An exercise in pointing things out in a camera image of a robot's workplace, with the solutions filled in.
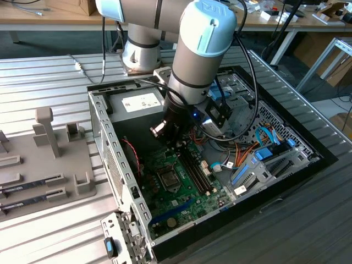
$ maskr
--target red wire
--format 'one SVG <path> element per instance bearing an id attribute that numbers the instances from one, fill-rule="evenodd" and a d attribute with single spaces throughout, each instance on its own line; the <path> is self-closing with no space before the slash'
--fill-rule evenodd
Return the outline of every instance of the red wire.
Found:
<path id="1" fill-rule="evenodd" d="M 129 145 L 131 147 L 131 149 L 133 150 L 134 156 L 136 157 L 137 160 L 137 168 L 138 168 L 138 176 L 141 176 L 141 171 L 140 171 L 140 165 L 139 165 L 139 158 L 136 152 L 136 149 L 134 148 L 134 146 L 132 146 L 132 144 L 130 142 L 128 142 L 126 139 L 122 139 L 122 141 L 124 141 L 127 145 Z"/>

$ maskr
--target slotted aluminum surface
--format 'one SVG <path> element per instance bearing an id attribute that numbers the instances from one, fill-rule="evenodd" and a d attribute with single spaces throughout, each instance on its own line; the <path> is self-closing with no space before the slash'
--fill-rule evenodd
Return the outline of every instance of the slotted aluminum surface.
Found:
<path id="1" fill-rule="evenodd" d="M 162 51 L 171 66 L 174 51 Z M 352 230 L 351 143 L 289 84 L 251 52 L 258 82 L 327 146 L 339 161 L 285 201 L 237 229 L 221 230 L 217 240 L 184 263 L 316 263 L 350 257 Z M 100 80 L 101 55 L 77 60 L 94 81 Z M 231 48 L 223 66 L 249 72 L 239 48 Z M 105 82 L 125 78 L 118 56 L 108 55 Z M 1 263 L 110 263 L 100 219 L 117 210 L 92 138 L 86 87 L 67 56 L 0 60 L 0 129 L 27 134 L 34 109 L 51 106 L 53 126 L 80 122 L 97 183 L 97 195 L 0 223 Z"/>

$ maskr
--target green circuit board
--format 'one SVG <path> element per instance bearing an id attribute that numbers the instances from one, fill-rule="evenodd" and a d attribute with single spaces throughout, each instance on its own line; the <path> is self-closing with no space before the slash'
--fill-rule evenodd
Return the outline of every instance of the green circuit board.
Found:
<path id="1" fill-rule="evenodd" d="M 201 155 L 196 145 L 190 143 L 187 149 L 193 156 L 198 157 L 196 166 L 200 167 Z M 152 239 L 165 235 L 230 202 L 229 196 L 213 175 L 206 177 L 211 186 L 210 190 L 205 193 L 199 192 L 179 156 L 178 152 L 163 149 L 144 157 L 144 176 L 141 177 L 140 186 L 152 214 L 149 226 Z M 160 176 L 161 172 L 171 170 L 180 181 L 176 192 L 167 190 Z"/>

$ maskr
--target motherboard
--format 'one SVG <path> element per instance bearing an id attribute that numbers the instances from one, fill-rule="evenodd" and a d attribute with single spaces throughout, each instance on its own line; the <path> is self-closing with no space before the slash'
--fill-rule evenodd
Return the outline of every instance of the motherboard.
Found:
<path id="1" fill-rule="evenodd" d="M 193 142 L 179 150 L 162 149 L 143 157 L 140 187 L 156 239 L 231 202 L 220 182 L 208 170 Z"/>

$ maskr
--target table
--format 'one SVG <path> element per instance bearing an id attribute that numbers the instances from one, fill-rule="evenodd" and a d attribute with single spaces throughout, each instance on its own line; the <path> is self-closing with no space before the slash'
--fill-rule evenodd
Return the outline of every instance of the table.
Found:
<path id="1" fill-rule="evenodd" d="M 348 245 L 340 238 L 350 238 L 352 142 L 258 55 L 249 53 L 258 82 L 339 161 L 269 212 L 257 214 L 239 228 L 215 232 L 212 244 L 182 263 L 301 263 L 301 257 L 315 256 L 322 263 L 326 252 Z M 171 66 L 174 51 L 161 55 L 163 63 Z M 75 57 L 94 81 L 100 80 L 101 54 Z M 234 64 L 249 72 L 238 47 L 230 48 L 222 61 L 222 66 Z M 106 82 L 125 78 L 118 56 L 107 54 L 106 68 Z M 117 207 L 92 137 L 89 84 L 67 56 L 0 60 L 0 128 L 10 136 L 30 133 L 34 109 L 43 106 L 53 109 L 54 129 L 79 122 L 87 132 L 97 188 L 96 196 L 0 223 L 4 263 L 111 263 L 99 220 Z"/>
<path id="2" fill-rule="evenodd" d="M 45 6 L 43 1 L 31 4 L 31 7 Z M 282 3 L 276 0 L 278 10 L 282 9 Z M 236 12 L 238 23 L 242 20 L 243 11 L 231 6 L 231 9 Z M 45 12 L 44 16 L 38 16 L 22 10 L 13 8 L 11 4 L 0 1 L 0 30 L 10 31 L 14 41 L 18 41 L 15 34 L 16 31 L 75 31 L 75 30 L 101 30 L 101 17 L 98 12 L 94 12 L 91 16 L 79 15 L 71 12 L 66 12 L 60 9 L 52 8 L 51 12 Z M 299 18 L 295 23 L 290 23 L 286 31 L 288 32 L 282 42 L 277 53 L 273 57 L 271 64 L 277 65 L 283 54 L 291 44 L 295 35 L 298 32 L 351 32 L 352 25 L 346 26 L 327 26 L 317 19 L 312 17 L 313 12 L 304 11 L 306 17 Z M 106 20 L 107 30 L 116 30 L 112 20 Z M 260 17 L 260 12 L 248 14 L 243 31 L 274 31 L 277 22 L 275 20 L 266 21 Z"/>
<path id="3" fill-rule="evenodd" d="M 320 76 L 321 79 L 325 80 L 326 77 L 329 77 L 331 71 L 336 67 L 336 65 L 341 61 L 341 59 L 347 54 L 352 57 L 352 37 L 342 37 L 342 38 L 334 38 L 330 44 L 326 47 L 323 53 L 320 55 L 316 63 L 312 66 L 312 68 L 307 72 L 307 74 L 303 77 L 302 81 L 297 85 L 297 91 L 301 91 L 304 85 L 309 81 L 316 70 L 320 67 L 320 65 L 324 62 L 325 59 L 331 54 L 331 52 L 335 49 L 340 49 L 340 53 L 336 56 L 331 65 L 324 71 L 324 73 Z"/>

